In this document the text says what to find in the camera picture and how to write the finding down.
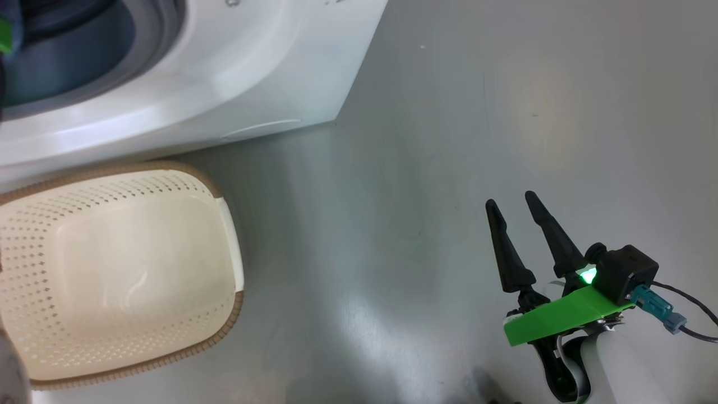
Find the laundry basket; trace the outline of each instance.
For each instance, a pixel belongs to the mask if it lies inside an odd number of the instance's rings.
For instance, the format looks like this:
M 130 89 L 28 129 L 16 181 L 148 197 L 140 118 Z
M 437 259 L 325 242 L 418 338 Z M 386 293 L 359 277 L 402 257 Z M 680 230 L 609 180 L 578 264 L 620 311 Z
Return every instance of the laundry basket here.
M 148 162 L 0 196 L 0 315 L 36 390 L 144 372 L 217 344 L 243 269 L 219 190 Z

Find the white washing machine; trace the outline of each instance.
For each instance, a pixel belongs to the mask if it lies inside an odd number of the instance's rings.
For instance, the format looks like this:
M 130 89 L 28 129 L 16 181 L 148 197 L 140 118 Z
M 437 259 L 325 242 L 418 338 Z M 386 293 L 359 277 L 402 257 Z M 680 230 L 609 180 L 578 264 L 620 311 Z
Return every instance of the white washing machine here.
M 333 120 L 387 0 L 22 0 L 0 191 Z

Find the gray floor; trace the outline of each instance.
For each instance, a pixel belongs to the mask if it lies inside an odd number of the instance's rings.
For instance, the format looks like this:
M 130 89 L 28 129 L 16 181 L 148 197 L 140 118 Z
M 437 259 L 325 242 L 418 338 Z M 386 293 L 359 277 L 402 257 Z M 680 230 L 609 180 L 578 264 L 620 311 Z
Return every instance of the gray floor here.
M 246 303 L 208 352 L 36 403 L 551 403 L 509 348 L 483 204 L 538 289 L 523 192 L 580 248 L 634 244 L 718 307 L 715 1 L 390 0 L 335 123 L 177 156 L 227 195 Z M 696 330 L 708 320 L 666 294 Z M 641 312 L 619 332 L 674 403 L 716 403 L 718 349 Z

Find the cable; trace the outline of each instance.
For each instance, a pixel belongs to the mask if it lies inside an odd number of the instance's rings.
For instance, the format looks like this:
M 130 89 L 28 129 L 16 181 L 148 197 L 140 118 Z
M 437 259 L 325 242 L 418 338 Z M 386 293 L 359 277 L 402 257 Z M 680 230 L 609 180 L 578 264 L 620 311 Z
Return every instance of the cable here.
M 703 312 L 704 312 L 705 314 L 707 314 L 708 317 L 710 317 L 711 320 L 718 326 L 718 316 L 716 316 L 715 313 L 713 313 L 713 312 L 711 311 L 711 309 L 708 308 L 708 306 L 706 306 L 706 305 L 704 305 L 703 303 L 701 303 L 700 300 L 698 300 L 698 299 L 694 298 L 693 296 L 689 295 L 688 293 L 685 293 L 684 291 L 679 290 L 679 289 L 676 289 L 676 288 L 674 288 L 673 286 L 670 286 L 670 285 L 666 285 L 666 284 L 663 284 L 663 283 L 660 283 L 660 282 L 656 282 L 656 281 L 653 281 L 653 282 L 651 283 L 651 285 L 653 285 L 653 286 L 658 286 L 659 288 L 663 288 L 663 289 L 666 289 L 666 290 L 670 290 L 671 292 L 678 293 L 679 295 L 683 296 L 684 298 L 686 298 L 686 299 L 687 299 L 688 301 L 690 301 L 691 303 L 694 303 L 696 306 L 700 307 L 701 310 L 703 310 Z M 714 344 L 718 344 L 718 338 L 715 338 L 715 337 L 712 337 L 712 336 L 703 335 L 703 334 L 699 334 L 699 333 L 697 333 L 697 332 L 695 332 L 695 331 L 693 331 L 693 330 L 691 330 L 691 329 L 686 328 L 685 326 L 680 326 L 680 327 L 679 327 L 679 330 L 681 330 L 682 332 L 684 332 L 684 333 L 685 333 L 686 335 L 688 335 L 688 336 L 692 336 L 692 337 L 695 338 L 695 339 L 700 339 L 701 341 L 712 342 L 712 343 L 714 343 Z
M 698 334 L 697 332 L 695 332 L 691 329 L 687 329 L 685 326 L 681 326 L 680 330 L 683 331 L 684 333 L 686 333 L 686 335 L 692 336 L 695 339 L 700 339 L 701 341 L 712 342 L 714 344 L 718 344 L 718 338 L 714 338 L 712 336 L 706 336 L 703 334 Z
M 694 298 L 693 296 L 689 295 L 688 293 L 685 293 L 685 292 L 682 291 L 682 290 L 676 289 L 676 288 L 674 288 L 673 286 L 666 285 L 666 284 L 663 284 L 663 283 L 660 283 L 660 282 L 653 281 L 653 282 L 651 283 L 651 285 L 658 286 L 659 288 L 663 288 L 663 289 L 670 290 L 671 292 L 678 293 L 679 295 L 683 296 L 684 298 L 686 298 L 686 299 L 687 299 L 688 301 L 690 301 L 691 303 L 693 303 L 693 304 L 695 304 L 696 306 L 700 307 L 701 310 L 703 310 L 703 312 L 704 312 L 705 314 L 707 314 L 708 317 L 710 317 L 711 320 L 713 320 L 713 322 L 718 326 L 718 316 L 716 316 L 715 313 L 713 313 L 713 312 L 711 311 L 711 309 L 708 308 L 708 306 L 706 306 L 706 305 L 704 305 L 703 303 L 701 303 L 698 299 Z

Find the green bracket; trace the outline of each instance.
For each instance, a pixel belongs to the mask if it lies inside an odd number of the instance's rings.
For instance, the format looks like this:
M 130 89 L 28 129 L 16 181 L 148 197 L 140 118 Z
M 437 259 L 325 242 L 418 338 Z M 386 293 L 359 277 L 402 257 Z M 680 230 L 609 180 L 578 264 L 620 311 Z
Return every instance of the green bracket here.
M 5 20 L 0 19 L 0 53 L 12 53 L 12 25 Z
M 632 303 L 617 306 L 588 285 L 509 321 L 503 330 L 509 344 L 517 346 L 575 329 L 632 307 Z

